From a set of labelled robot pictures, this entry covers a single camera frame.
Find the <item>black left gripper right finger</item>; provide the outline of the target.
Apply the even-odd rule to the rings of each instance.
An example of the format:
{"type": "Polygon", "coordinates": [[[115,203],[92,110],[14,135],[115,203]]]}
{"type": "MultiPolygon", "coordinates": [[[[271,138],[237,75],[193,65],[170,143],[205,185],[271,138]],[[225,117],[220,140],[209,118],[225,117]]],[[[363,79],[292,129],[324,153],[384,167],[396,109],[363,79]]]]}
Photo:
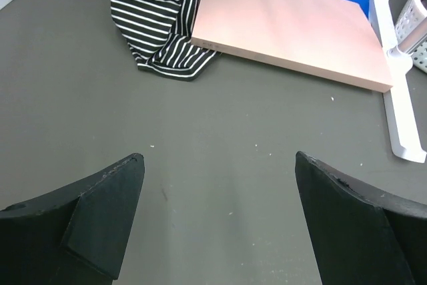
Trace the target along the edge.
{"type": "Polygon", "coordinates": [[[426,283],[426,205],[304,152],[295,175],[323,284],[426,283]]]}

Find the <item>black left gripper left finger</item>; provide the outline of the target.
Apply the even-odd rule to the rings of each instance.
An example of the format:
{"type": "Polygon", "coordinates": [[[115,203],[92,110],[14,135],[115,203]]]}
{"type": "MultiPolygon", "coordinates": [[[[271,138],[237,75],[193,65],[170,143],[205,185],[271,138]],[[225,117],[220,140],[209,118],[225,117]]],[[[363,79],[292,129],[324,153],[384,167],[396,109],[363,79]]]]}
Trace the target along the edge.
{"type": "Polygon", "coordinates": [[[112,284],[119,278],[145,173],[131,154],[1,210],[2,284],[112,284]]]}

